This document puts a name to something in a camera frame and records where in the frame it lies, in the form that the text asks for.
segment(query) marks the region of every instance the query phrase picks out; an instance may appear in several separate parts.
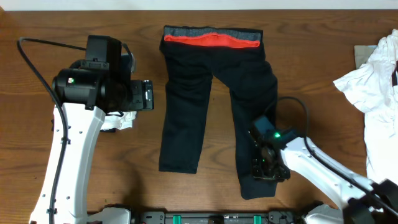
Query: black fabric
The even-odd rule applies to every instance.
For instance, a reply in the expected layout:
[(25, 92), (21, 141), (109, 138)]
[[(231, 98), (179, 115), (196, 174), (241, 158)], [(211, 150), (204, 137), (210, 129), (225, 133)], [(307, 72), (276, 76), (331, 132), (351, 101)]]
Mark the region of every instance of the black fabric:
[[(257, 32), (262, 37), (261, 30), (234, 30)], [(214, 75), (230, 89), (241, 195), (245, 199), (273, 197), (277, 183), (256, 181), (251, 175), (256, 148), (248, 133), (252, 121), (277, 99), (277, 79), (265, 61), (263, 43), (255, 48), (232, 49), (165, 42), (162, 38), (160, 50), (169, 82), (159, 170), (196, 174)], [(275, 107), (266, 115), (275, 124)]]

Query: white cloth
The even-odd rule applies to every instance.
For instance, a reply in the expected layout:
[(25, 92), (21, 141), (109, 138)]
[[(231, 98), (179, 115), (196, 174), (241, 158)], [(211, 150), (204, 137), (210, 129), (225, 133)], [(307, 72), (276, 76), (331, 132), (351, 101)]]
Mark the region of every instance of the white cloth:
[(398, 86), (392, 72), (398, 60), (398, 30), (382, 38), (359, 69), (334, 81), (347, 100), (365, 114), (366, 171), (375, 182), (398, 184)]
[[(107, 130), (117, 128), (119, 130), (125, 128), (132, 128), (132, 123), (136, 118), (137, 111), (123, 112), (123, 116), (106, 116), (105, 122), (101, 127), (101, 130)], [(109, 114), (120, 114), (119, 112), (110, 112)]]

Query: wood grain surface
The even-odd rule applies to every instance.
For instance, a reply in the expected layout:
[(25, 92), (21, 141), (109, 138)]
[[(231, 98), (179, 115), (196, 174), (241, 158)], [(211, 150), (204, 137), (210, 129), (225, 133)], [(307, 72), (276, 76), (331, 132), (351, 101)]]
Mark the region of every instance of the wood grain surface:
[[(326, 153), (366, 175), (363, 114), (332, 81), (355, 69), (354, 45), (373, 45), (397, 28), (397, 11), (91, 11), (5, 12), (0, 20), (0, 222), (27, 223), (44, 181), (52, 143), (53, 103), (19, 55), (16, 40), (33, 37), (84, 47), (89, 34), (128, 44), (136, 79), (154, 82), (155, 110), (134, 129), (101, 133), (88, 184), (88, 210), (126, 203), (138, 210), (264, 211), (332, 202), (292, 173), (276, 197), (244, 200), (234, 161), (229, 90), (213, 80), (205, 141), (196, 175), (158, 172), (167, 72), (159, 42), (164, 25), (264, 30), (267, 60), (280, 96), (310, 108), (310, 137)], [(48, 82), (84, 52), (40, 44), (25, 50)], [(278, 123), (302, 128), (303, 113), (283, 102)]]

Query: black cable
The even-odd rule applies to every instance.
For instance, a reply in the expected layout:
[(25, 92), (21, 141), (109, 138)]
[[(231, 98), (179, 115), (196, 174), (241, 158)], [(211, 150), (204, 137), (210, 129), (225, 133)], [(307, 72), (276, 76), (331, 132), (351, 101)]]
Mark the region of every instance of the black cable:
[(352, 184), (353, 186), (357, 187), (359, 190), (362, 190), (368, 197), (370, 197), (374, 202), (378, 203), (382, 208), (385, 208), (386, 210), (388, 210), (389, 212), (391, 212), (393, 215), (395, 215), (396, 217), (398, 217), (398, 212), (396, 212), (393, 208), (391, 208), (390, 206), (388, 206), (388, 204), (384, 203), (379, 197), (375, 196), (372, 192), (370, 192), (368, 189), (366, 189), (365, 187), (363, 187), (362, 185), (360, 185), (357, 181), (353, 180), (350, 177), (347, 177), (346, 175), (344, 175), (342, 172), (338, 171), (337, 169), (335, 169), (333, 166), (331, 166), (329, 163), (325, 162), (322, 158), (320, 158), (315, 151), (310, 147), (310, 145), (308, 144), (307, 141), (307, 136), (308, 136), (308, 129), (310, 126), (310, 112), (308, 110), (308, 107), (305, 105), (305, 103), (293, 96), (283, 96), (281, 98), (279, 98), (278, 100), (276, 100), (275, 102), (271, 103), (270, 105), (268, 105), (268, 107), (266, 108), (265, 112), (267, 112), (267, 110), (269, 110), (269, 108), (271, 108), (271, 106), (274, 103), (277, 103), (278, 101), (281, 100), (295, 100), (298, 103), (301, 104), (304, 113), (305, 113), (305, 129), (304, 129), (304, 135), (303, 135), (303, 139), (304, 139), (304, 144), (305, 147), (307, 148), (307, 150), (310, 152), (311, 156), (313, 156), (319, 163), (321, 163), (322, 165), (324, 165), (327, 169), (330, 169), (332, 172), (334, 172), (335, 174), (337, 174), (338, 176), (340, 176), (342, 179), (344, 179), (345, 181), (349, 182), (350, 184)]
[(45, 81), (43, 76), (34, 67), (33, 63), (29, 60), (29, 58), (25, 54), (24, 50), (22, 49), (22, 42), (25, 41), (25, 40), (26, 41), (31, 41), (31, 42), (37, 42), (37, 43), (41, 43), (41, 44), (56, 45), (56, 46), (59, 46), (59, 47), (68, 47), (68, 48), (77, 49), (77, 50), (86, 50), (86, 49), (83, 48), (83, 47), (75, 47), (75, 46), (72, 46), (72, 45), (60, 44), (60, 43), (56, 43), (56, 42), (51, 42), (51, 41), (46, 41), (46, 40), (38, 40), (38, 39), (32, 39), (32, 38), (26, 38), (26, 37), (21, 37), (17, 41), (17, 47), (18, 47), (19, 53), (22, 55), (22, 57), (24, 58), (25, 62), (28, 64), (30, 69), (32, 69), (32, 71), (35, 73), (37, 78), (42, 82), (44, 88), (50, 94), (52, 100), (55, 103), (55, 106), (58, 109), (58, 112), (60, 113), (61, 122), (62, 122), (63, 137), (61, 139), (62, 140), (61, 152), (60, 152), (60, 157), (59, 157), (58, 164), (57, 164), (57, 170), (55, 171), (54, 182), (53, 182), (52, 189), (51, 189), (50, 206), (49, 206), (49, 209), (47, 210), (48, 213), (49, 213), (49, 223), (52, 224), (52, 223), (54, 223), (55, 194), (57, 193), (58, 180), (59, 180), (60, 173), (61, 173), (63, 157), (65, 155), (65, 150), (66, 150), (67, 143), (68, 143), (68, 126), (67, 126), (67, 120), (65, 118), (65, 114), (62, 111), (62, 104), (61, 104), (60, 100), (58, 99), (56, 94), (53, 92), (53, 90), (50, 88), (49, 84)]

